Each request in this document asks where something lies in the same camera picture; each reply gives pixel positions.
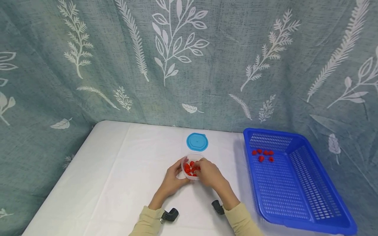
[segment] left hand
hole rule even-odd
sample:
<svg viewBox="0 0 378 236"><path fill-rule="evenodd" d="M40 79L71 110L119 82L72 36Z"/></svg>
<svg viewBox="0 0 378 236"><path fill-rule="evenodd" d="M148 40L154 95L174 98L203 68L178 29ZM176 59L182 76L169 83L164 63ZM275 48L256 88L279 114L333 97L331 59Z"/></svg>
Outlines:
<svg viewBox="0 0 378 236"><path fill-rule="evenodd" d="M158 191L153 196L148 208L152 210L160 209L167 197L175 194L182 186L190 182L188 178L178 179L176 177L182 171L181 160L182 158L167 169L163 183L161 183Z"/></svg>
<svg viewBox="0 0 378 236"><path fill-rule="evenodd" d="M175 194L182 186L188 184L190 180L188 178L178 179L176 176L182 171L181 160L178 160L173 166L167 169L166 176L158 191L169 197Z"/></svg>

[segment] forearm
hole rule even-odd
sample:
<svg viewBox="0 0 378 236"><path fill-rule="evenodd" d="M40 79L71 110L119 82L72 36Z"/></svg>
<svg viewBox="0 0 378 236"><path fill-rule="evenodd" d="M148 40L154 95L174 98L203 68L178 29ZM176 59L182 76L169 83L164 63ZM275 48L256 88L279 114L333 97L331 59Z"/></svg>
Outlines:
<svg viewBox="0 0 378 236"><path fill-rule="evenodd" d="M144 207L129 236L156 236L160 231L160 219L164 213L161 208L166 196L159 190L155 193L148 207Z"/></svg>
<svg viewBox="0 0 378 236"><path fill-rule="evenodd" d="M252 221L245 205L240 203L228 181L225 181L214 190L223 202L223 208L228 222L236 236L262 236L256 223Z"/></svg>

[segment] hand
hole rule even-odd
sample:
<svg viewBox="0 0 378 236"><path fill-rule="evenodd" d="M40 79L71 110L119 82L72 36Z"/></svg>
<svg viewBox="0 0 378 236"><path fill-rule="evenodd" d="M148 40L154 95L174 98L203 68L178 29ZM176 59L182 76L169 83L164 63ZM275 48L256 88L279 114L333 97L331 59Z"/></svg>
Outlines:
<svg viewBox="0 0 378 236"><path fill-rule="evenodd" d="M206 158L201 158L195 163L195 166L201 168L200 171L196 170L195 173L205 186L209 186L216 191L216 189L228 184L218 167Z"/></svg>
<svg viewBox="0 0 378 236"><path fill-rule="evenodd" d="M205 186L209 186L217 192L226 210L229 211L240 204L229 182L223 177L215 164L211 163L206 158L201 158L201 160L195 163L195 166L201 168L201 170L195 171L200 181Z"/></svg>
<svg viewBox="0 0 378 236"><path fill-rule="evenodd" d="M182 171L181 160L178 160L173 166L167 169L167 173L164 177L161 186L153 196L148 208L152 210L160 209L167 197L175 194L182 186L190 182L189 179L178 179L176 176Z"/></svg>

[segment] right hand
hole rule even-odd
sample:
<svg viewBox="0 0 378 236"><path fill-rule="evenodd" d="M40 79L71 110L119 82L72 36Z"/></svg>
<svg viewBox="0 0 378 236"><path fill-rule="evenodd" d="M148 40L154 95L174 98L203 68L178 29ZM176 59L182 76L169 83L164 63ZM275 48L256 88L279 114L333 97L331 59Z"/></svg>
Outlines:
<svg viewBox="0 0 378 236"><path fill-rule="evenodd" d="M194 164L194 166L201 168L200 171L196 170L195 174L205 186L217 189L219 187L221 188L225 184L228 184L218 167L214 163L208 161L206 158L201 158Z"/></svg>

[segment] black clamp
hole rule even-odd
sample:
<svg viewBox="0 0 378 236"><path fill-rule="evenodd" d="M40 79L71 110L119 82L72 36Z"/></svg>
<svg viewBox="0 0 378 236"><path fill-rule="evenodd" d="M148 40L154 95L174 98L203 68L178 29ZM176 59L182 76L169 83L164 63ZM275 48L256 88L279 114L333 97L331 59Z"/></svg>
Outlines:
<svg viewBox="0 0 378 236"><path fill-rule="evenodd" d="M178 210L176 208L172 208L170 212L164 211L160 219L160 223L163 223L164 221L174 222L177 217L178 217Z"/></svg>
<svg viewBox="0 0 378 236"><path fill-rule="evenodd" d="M218 200L215 200L211 203L211 205L214 207L215 211L219 214L219 215L224 215L225 214L225 210L223 209L223 207L219 204L219 201Z"/></svg>

